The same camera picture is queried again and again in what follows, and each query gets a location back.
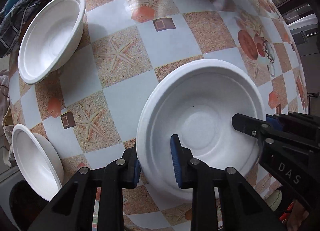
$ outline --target checkered tablecloth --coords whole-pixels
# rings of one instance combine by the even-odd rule
[[[221,59],[241,68],[257,85],[267,114],[307,111],[300,57],[271,0],[86,1],[83,37],[61,69],[30,86],[19,76],[19,45],[10,57],[14,122],[52,143],[65,181],[84,165],[97,169],[121,157],[135,142],[153,89],[193,60]],[[246,178],[262,197],[279,186],[259,165]],[[134,230],[190,227],[191,204],[166,200],[143,174],[136,189],[124,189],[123,204],[124,222]]]

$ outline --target metal rivet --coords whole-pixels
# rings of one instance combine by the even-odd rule
[[[272,143],[274,143],[275,141],[274,141],[273,139],[271,139],[271,138],[267,138],[267,139],[266,139],[266,142],[267,142],[268,144],[272,144]]]
[[[86,174],[86,173],[88,173],[88,171],[89,171],[89,169],[88,169],[87,167],[82,167],[82,168],[79,170],[80,174]]]
[[[234,168],[234,167],[228,167],[227,168],[227,172],[229,173],[229,174],[235,174],[237,171],[236,171],[236,169]]]
[[[124,165],[125,164],[125,159],[118,159],[116,160],[117,165]]]
[[[190,163],[193,164],[193,165],[197,165],[197,164],[199,164],[199,162],[200,161],[197,158],[190,159]]]

